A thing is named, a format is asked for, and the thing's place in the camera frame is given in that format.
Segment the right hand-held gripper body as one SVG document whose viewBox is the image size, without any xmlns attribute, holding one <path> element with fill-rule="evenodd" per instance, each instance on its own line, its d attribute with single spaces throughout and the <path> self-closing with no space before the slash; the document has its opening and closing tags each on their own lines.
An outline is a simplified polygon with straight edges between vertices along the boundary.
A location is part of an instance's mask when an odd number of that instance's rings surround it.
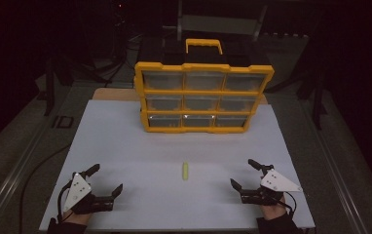
<svg viewBox="0 0 372 234">
<path fill-rule="evenodd" d="M 275 169 L 263 172 L 260 187 L 255 190 L 240 189 L 241 200 L 244 204 L 274 206 L 280 202 L 284 192 L 302 192 L 300 185 L 291 181 Z"/>
</svg>

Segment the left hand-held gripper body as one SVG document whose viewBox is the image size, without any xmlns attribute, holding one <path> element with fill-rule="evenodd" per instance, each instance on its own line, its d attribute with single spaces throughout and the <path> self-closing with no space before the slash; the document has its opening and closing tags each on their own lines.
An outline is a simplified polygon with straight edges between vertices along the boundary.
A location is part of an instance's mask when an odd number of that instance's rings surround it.
<svg viewBox="0 0 372 234">
<path fill-rule="evenodd" d="M 109 212 L 113 210 L 114 200 L 113 196 L 96 197 L 86 178 L 82 174 L 75 174 L 62 210 L 72 211 L 77 215 Z"/>
</svg>

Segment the clear plastic drawer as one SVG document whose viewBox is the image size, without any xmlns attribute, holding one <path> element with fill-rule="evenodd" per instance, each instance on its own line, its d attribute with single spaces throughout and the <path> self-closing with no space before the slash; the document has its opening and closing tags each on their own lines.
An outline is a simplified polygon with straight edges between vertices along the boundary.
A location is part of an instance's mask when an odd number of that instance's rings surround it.
<svg viewBox="0 0 372 234">
<path fill-rule="evenodd" d="M 181 123 L 180 115 L 152 114 L 148 116 L 149 126 L 154 128 L 178 128 Z"/>
</svg>

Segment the yellow black drawer cabinet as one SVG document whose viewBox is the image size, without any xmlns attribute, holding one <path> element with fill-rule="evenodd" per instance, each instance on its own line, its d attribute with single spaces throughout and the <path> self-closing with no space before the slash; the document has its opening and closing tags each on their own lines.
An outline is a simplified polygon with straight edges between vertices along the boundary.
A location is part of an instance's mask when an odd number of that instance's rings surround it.
<svg viewBox="0 0 372 234">
<path fill-rule="evenodd" d="M 149 133 L 244 133 L 274 69 L 251 42 L 146 38 L 134 66 Z"/>
</svg>

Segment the person's left hand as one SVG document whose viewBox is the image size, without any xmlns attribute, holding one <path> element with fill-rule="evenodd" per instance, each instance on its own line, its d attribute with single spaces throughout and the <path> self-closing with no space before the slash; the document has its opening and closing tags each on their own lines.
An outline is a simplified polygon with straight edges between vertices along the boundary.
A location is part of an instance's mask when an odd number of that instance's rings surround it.
<svg viewBox="0 0 372 234">
<path fill-rule="evenodd" d="M 91 216 L 91 214 L 75 214 L 73 211 L 69 210 L 63 214 L 62 221 L 80 225 L 87 225 L 91 219 Z"/>
</svg>

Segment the person's right hand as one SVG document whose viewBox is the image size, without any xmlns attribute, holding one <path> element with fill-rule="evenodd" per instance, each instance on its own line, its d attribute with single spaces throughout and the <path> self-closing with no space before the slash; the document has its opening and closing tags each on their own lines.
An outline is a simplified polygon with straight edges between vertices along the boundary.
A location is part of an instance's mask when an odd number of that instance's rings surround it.
<svg viewBox="0 0 372 234">
<path fill-rule="evenodd" d="M 282 197 L 278 203 L 273 206 L 261 206 L 260 210 L 262 212 L 263 218 L 265 220 L 272 220 L 279 218 L 286 214 L 286 207 L 284 205 L 285 198 Z"/>
</svg>

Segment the black stand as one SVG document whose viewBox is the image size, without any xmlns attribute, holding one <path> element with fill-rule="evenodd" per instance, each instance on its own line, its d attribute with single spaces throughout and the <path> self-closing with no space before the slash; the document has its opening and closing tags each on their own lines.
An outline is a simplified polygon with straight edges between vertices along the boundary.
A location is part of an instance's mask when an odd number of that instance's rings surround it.
<svg viewBox="0 0 372 234">
<path fill-rule="evenodd" d="M 310 69 L 305 73 L 302 84 L 297 91 L 297 97 L 299 99 L 306 100 L 310 95 L 314 96 L 312 120 L 318 130 L 321 129 L 320 116 L 326 113 L 322 104 L 324 81 L 325 76 L 322 68 Z"/>
<path fill-rule="evenodd" d="M 46 62 L 45 116 L 49 116 L 55 106 L 55 78 L 62 86 L 70 86 L 73 83 L 73 78 L 64 57 L 51 57 Z"/>
</svg>

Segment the dark tripod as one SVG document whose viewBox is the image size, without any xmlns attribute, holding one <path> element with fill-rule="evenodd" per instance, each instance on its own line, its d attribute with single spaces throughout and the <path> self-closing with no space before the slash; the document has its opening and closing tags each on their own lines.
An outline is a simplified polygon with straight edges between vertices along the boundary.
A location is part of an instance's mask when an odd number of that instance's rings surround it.
<svg viewBox="0 0 372 234">
<path fill-rule="evenodd" d="M 117 66 L 125 59 L 128 37 L 128 0 L 109 0 L 112 22 L 112 64 Z"/>
</svg>

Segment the small black rectangular frame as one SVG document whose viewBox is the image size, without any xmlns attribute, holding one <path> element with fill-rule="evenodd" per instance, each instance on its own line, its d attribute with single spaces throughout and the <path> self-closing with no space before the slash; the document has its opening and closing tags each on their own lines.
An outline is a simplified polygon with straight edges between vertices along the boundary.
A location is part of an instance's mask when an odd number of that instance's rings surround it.
<svg viewBox="0 0 372 234">
<path fill-rule="evenodd" d="M 74 118 L 70 116 L 56 116 L 52 127 L 56 129 L 69 129 L 74 123 Z"/>
</svg>

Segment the aluminium rail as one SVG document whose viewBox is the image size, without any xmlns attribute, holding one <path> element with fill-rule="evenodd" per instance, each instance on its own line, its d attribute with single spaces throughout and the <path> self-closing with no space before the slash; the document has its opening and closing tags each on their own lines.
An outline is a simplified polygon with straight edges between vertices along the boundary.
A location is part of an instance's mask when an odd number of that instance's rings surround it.
<svg viewBox="0 0 372 234">
<path fill-rule="evenodd" d="M 21 172 L 51 121 L 46 103 L 34 99 L 0 133 L 0 214 L 16 190 Z"/>
<path fill-rule="evenodd" d="M 353 234 L 369 234 L 368 229 L 364 224 L 363 219 L 353 200 L 352 194 L 347 187 L 341 171 L 339 170 L 333 158 L 328 143 L 324 138 L 322 132 L 316 127 L 316 124 L 311 117 L 312 109 L 310 108 L 309 102 L 307 100 L 300 100 L 300 106 L 307 119 L 308 126 L 310 127 L 316 140 L 318 141 L 318 145 L 323 154 L 324 165 L 329 173 L 337 196 L 352 228 Z"/>
</svg>

